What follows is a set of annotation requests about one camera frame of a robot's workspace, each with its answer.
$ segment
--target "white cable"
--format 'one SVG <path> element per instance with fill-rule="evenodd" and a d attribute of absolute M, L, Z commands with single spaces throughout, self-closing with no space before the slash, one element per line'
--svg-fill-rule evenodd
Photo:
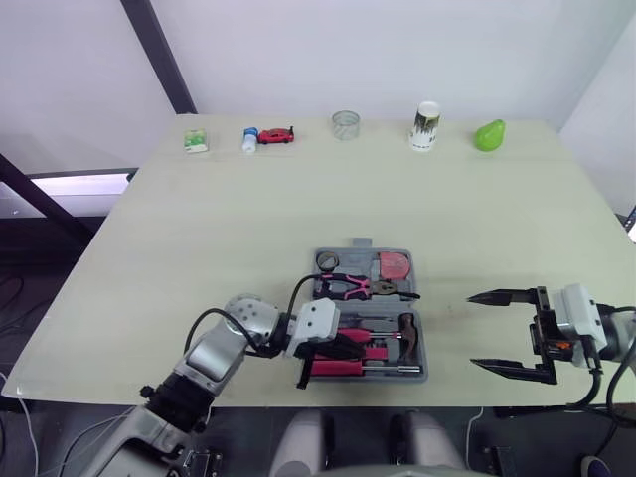
<path fill-rule="evenodd" d="M 87 427 L 86 429 L 84 429 L 82 432 L 78 433 L 78 435 L 76 435 L 76 437 L 71 441 L 71 444 L 69 444 L 69 447 L 67 447 L 67 450 L 65 452 L 65 460 L 63 462 L 61 462 L 58 465 L 55 465 L 53 467 L 51 467 L 49 470 L 45 470 L 44 472 L 38 474 L 38 477 L 40 477 L 41 475 L 45 475 L 45 474 L 49 474 L 51 472 L 53 472 L 54 470 L 59 470 L 58 472 L 58 477 L 60 477 L 62 475 L 62 473 L 64 472 L 64 469 L 67 465 L 69 465 L 71 462 L 75 462 L 76 460 L 78 460 L 87 450 L 89 450 L 91 447 L 93 447 L 102 437 L 105 436 L 105 434 L 112 429 L 112 427 L 114 425 L 117 424 L 117 422 L 124 418 L 127 417 L 132 410 L 135 409 L 135 407 L 129 407 L 127 410 L 125 410 L 122 414 L 120 415 L 115 415 L 113 417 L 109 417 L 108 419 L 103 420 L 102 422 L 98 422 L 96 424 L 90 425 L 89 427 Z M 100 432 L 97 437 L 95 439 L 93 439 L 89 444 L 87 444 L 80 452 L 77 452 L 76 455 L 73 457 L 73 459 L 69 459 L 69 454 L 71 449 L 73 448 L 74 445 L 76 445 L 78 443 L 78 441 L 87 433 L 92 431 L 93 429 L 96 429 L 98 427 L 100 427 L 101 425 L 104 425 L 106 423 L 110 422 L 110 425 L 108 425 L 102 432 Z"/>
<path fill-rule="evenodd" d="M 472 429 L 473 423 L 484 415 L 484 408 L 481 407 L 479 413 L 473 415 L 470 420 L 468 420 L 468 428 L 466 429 L 466 453 L 464 454 L 464 462 L 466 463 L 466 468 L 468 470 L 473 470 L 470 467 L 470 462 L 468 460 L 468 453 L 470 451 L 470 430 Z"/>
<path fill-rule="evenodd" d="M 2 378 L 5 383 L 8 381 L 4 373 L 0 373 L 0 378 Z M 38 453 L 38 444 L 36 443 L 36 437 L 33 435 L 33 426 L 31 425 L 31 416 L 29 415 L 29 410 L 27 409 L 27 406 L 24 404 L 24 401 L 21 400 L 19 397 L 17 397 L 17 400 L 20 403 L 22 410 L 24 411 L 24 416 L 27 418 L 27 427 L 29 428 L 29 437 L 31 437 L 31 443 L 33 444 L 33 455 L 36 459 L 36 468 L 33 471 L 33 475 L 34 477 L 37 477 L 38 472 L 40 471 L 40 454 Z"/>
<path fill-rule="evenodd" d="M 208 425 L 208 422 L 210 422 L 210 416 L 212 415 L 212 404 L 213 402 L 211 402 L 210 407 L 208 407 L 208 417 L 206 417 L 206 425 Z"/>

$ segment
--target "pear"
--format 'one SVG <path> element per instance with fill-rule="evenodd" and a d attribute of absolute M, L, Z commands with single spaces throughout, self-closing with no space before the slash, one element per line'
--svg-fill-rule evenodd
<path fill-rule="evenodd" d="M 480 151 L 494 151 L 501 146 L 502 142 L 504 142 L 505 130 L 506 123 L 501 119 L 497 119 L 485 126 L 481 126 L 475 132 L 475 147 Z"/>

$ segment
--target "red toy car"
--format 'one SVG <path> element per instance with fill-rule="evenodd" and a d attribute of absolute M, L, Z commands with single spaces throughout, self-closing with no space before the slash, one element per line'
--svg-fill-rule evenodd
<path fill-rule="evenodd" d="M 273 144 L 275 142 L 293 142 L 294 140 L 294 126 L 289 126 L 289 129 L 266 129 L 258 133 L 258 144 Z"/>

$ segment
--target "pliers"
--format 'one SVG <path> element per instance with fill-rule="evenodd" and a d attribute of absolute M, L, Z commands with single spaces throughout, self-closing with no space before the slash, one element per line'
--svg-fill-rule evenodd
<path fill-rule="evenodd" d="M 417 293 L 399 291 L 398 286 L 388 281 L 371 281 L 365 275 L 348 275 L 346 273 L 323 273 L 318 280 L 322 286 L 315 292 L 316 298 L 331 298 L 332 300 L 370 300 L 372 295 L 399 295 L 406 298 L 418 299 Z M 341 281 L 355 285 L 355 288 L 344 292 L 329 289 L 331 281 Z"/>

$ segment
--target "light wooden tabletop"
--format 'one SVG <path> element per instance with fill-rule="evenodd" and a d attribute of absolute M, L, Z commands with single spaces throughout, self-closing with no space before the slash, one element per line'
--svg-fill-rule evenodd
<path fill-rule="evenodd" d="M 242 130 L 294 125 L 296 141 L 240 152 Z M 179 116 L 140 169 L 16 364 L 5 396 L 136 403 L 180 358 L 201 311 L 252 292 L 284 307 L 312 251 L 410 250 L 429 379 L 422 385 L 311 383 L 300 362 L 247 358 L 219 406 L 527 405 L 581 398 L 585 370 L 557 364 L 559 384 L 511 381 L 470 358 L 529 366 L 529 305 L 465 298 L 493 288 L 581 282 L 599 302 L 636 302 L 636 247 L 537 121 L 510 121 L 503 146 L 477 151 L 477 122 L 442 121 L 435 149 L 408 147 L 408 122 L 364 121 L 339 142 L 328 119 Z M 186 155 L 183 131 L 211 150 Z M 306 290 L 297 307 L 309 296 Z M 209 326 L 215 323 L 211 317 Z M 604 364 L 604 396 L 613 364 Z M 634 400 L 625 376 L 617 400 Z"/>

